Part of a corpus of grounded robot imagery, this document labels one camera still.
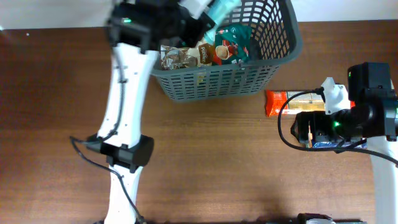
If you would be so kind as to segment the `orange spaghetti packet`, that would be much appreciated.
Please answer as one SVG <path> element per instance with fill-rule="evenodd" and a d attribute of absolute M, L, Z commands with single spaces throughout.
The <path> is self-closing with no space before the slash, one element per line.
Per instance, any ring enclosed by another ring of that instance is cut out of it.
<path fill-rule="evenodd" d="M 267 117 L 277 116 L 282 105 L 298 91 L 271 91 L 266 90 L 266 103 L 264 105 Z M 291 100 L 284 108 L 282 114 L 298 114 L 309 111 L 324 111 L 325 103 L 320 95 L 308 93 Z"/>

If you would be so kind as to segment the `beige brown snack pouch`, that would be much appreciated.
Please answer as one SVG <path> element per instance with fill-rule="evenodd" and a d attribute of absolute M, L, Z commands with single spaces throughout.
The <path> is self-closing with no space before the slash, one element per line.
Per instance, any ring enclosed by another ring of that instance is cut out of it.
<path fill-rule="evenodd" d="M 215 47 L 201 40 L 194 48 L 176 48 L 162 45 L 160 47 L 160 64 L 163 70 L 211 66 Z"/>

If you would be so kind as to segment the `multicolour Kleenex tissue pack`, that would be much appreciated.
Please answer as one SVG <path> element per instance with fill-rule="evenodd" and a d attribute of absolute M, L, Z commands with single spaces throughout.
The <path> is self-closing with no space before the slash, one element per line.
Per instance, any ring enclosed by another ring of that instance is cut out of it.
<path fill-rule="evenodd" d="M 348 147 L 356 142 L 364 140 L 361 137 L 341 137 L 336 133 L 326 133 L 324 131 L 316 131 L 316 133 L 307 134 L 308 140 L 305 146 L 320 149 L 329 147 Z"/>

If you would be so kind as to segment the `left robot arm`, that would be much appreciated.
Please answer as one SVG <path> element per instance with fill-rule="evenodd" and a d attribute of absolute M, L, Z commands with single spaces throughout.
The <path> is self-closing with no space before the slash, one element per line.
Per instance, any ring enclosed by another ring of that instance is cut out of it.
<path fill-rule="evenodd" d="M 144 166 L 154 139 L 141 133 L 141 117 L 151 71 L 165 39 L 194 47 L 215 23 L 213 1 L 122 1 L 106 21 L 112 74 L 104 120 L 84 145 L 106 156 L 111 174 L 108 212 L 103 223 L 145 223 L 136 207 Z"/>

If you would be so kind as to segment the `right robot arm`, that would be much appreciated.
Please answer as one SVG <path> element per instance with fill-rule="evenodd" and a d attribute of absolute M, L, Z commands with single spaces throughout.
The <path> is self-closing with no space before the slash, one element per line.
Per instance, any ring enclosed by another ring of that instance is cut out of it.
<path fill-rule="evenodd" d="M 397 223 L 397 93 L 387 63 L 364 62 L 347 71 L 348 84 L 328 77 L 312 93 L 322 111 L 296 115 L 290 133 L 307 152 L 353 152 L 371 158 L 376 223 Z"/>

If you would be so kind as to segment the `light blue tissue pack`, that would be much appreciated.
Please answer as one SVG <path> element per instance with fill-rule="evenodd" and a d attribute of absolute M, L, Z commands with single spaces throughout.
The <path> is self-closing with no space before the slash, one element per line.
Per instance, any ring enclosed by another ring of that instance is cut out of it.
<path fill-rule="evenodd" d="M 215 23 L 213 28 L 204 35 L 205 41 L 211 45 L 215 43 L 215 35 L 225 17 L 236 7 L 241 5 L 241 0 L 216 0 L 207 12 L 209 18 Z"/>

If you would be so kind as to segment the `green Nescafe coffee bag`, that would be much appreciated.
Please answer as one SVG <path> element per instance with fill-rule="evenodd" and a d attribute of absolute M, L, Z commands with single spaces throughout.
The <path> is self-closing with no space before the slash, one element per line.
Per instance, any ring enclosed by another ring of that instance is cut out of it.
<path fill-rule="evenodd" d="M 213 65 L 244 63 L 250 59 L 249 47 L 252 30 L 242 24 L 219 27 L 215 35 Z"/>

